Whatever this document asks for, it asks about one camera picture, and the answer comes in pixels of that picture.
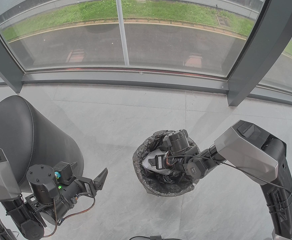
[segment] asphalt road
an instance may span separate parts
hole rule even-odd
[[[245,41],[205,30],[125,24],[131,66],[226,76]],[[124,66],[118,24],[55,30],[10,43],[27,69],[52,66]],[[281,55],[264,84],[292,90],[292,59]]]

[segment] label sticker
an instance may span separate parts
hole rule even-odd
[[[162,157],[158,156],[158,168],[162,168]]]
[[[90,195],[92,195],[92,192],[90,191],[90,187],[89,187],[88,183],[86,183],[86,182],[85,182],[85,187],[86,187],[87,192],[88,192]]]

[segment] black trash bag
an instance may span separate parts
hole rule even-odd
[[[163,145],[163,138],[172,132],[173,130],[161,130],[155,132],[137,148],[132,156],[132,163],[134,165],[135,173],[149,194],[175,197],[192,191],[194,189],[194,185],[196,185],[199,181],[191,176],[188,176],[186,173],[172,172],[169,175],[163,175],[146,170],[143,167],[142,162],[150,152],[158,148],[162,151],[167,151],[167,148]],[[196,146],[198,148],[196,143],[191,138],[187,137],[187,140],[190,146]]]

